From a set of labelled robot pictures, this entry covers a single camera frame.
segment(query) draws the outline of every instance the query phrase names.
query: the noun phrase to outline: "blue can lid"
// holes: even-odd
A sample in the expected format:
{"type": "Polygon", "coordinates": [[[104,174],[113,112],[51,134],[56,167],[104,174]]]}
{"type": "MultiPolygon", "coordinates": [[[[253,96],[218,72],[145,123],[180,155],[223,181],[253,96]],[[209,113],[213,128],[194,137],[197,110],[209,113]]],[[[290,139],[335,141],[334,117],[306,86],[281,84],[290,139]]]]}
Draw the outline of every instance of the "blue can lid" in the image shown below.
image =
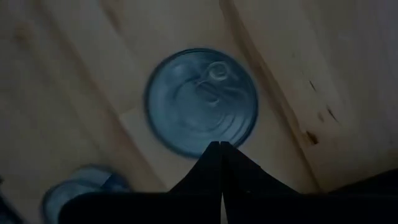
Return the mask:
{"type": "Polygon", "coordinates": [[[211,49],[188,49],[165,59],[145,95],[154,134],[188,157],[200,157],[212,141],[242,144],[254,127],[257,104],[245,69],[211,49]]]}

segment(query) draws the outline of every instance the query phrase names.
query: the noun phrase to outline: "wooden surface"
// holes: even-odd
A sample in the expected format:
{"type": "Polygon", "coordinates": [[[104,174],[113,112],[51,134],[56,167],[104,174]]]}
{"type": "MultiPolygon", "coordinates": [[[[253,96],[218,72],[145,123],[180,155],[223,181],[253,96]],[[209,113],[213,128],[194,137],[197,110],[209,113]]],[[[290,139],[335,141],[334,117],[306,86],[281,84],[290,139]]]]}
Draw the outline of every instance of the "wooden surface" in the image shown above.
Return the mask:
{"type": "Polygon", "coordinates": [[[240,28],[214,0],[0,1],[0,190],[18,212],[39,223],[45,191],[85,164],[138,191],[183,178],[195,160],[154,137],[142,93],[192,47],[252,75],[259,117],[239,149],[295,190],[317,191],[311,173],[328,191],[398,167],[398,3],[233,3],[240,28]]]}
{"type": "Polygon", "coordinates": [[[396,1],[236,1],[324,190],[398,167],[396,1]]]}

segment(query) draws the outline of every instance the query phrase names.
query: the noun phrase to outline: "wood grain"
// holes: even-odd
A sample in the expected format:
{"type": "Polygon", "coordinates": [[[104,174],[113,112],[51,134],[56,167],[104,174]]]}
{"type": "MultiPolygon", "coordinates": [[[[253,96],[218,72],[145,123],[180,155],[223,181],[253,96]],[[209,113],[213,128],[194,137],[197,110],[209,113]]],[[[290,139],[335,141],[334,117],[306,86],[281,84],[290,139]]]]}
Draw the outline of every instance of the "wood grain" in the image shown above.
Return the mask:
{"type": "Polygon", "coordinates": [[[43,194],[87,164],[165,190],[49,20],[31,2],[1,10],[1,191],[18,213],[40,223],[43,194]]]}
{"type": "MultiPolygon", "coordinates": [[[[144,79],[149,78],[154,67],[165,57],[193,47],[220,50],[249,68],[216,1],[104,0],[101,6],[115,24],[115,30],[123,38],[126,47],[140,60],[144,79]]],[[[316,191],[289,132],[283,128],[267,100],[268,92],[257,85],[256,77],[253,78],[259,95],[260,115],[251,136],[240,150],[294,189],[301,192],[316,191]]],[[[176,156],[156,140],[151,131],[144,127],[142,104],[121,117],[125,128],[154,170],[167,186],[175,185],[195,161],[176,156]]]]}
{"type": "Polygon", "coordinates": [[[299,121],[293,109],[290,107],[289,102],[286,100],[285,93],[281,90],[274,74],[270,71],[270,68],[254,45],[234,2],[232,0],[221,0],[220,7],[223,10],[224,17],[229,24],[236,44],[249,62],[262,89],[267,92],[270,105],[279,119],[280,126],[291,134],[292,142],[296,145],[301,160],[314,180],[316,188],[320,190],[320,186],[303,153],[303,149],[318,144],[317,137],[308,131],[302,131],[300,129],[299,121]]]}
{"type": "Polygon", "coordinates": [[[318,141],[303,151],[321,187],[396,168],[396,4],[235,2],[300,129],[318,141]]]}

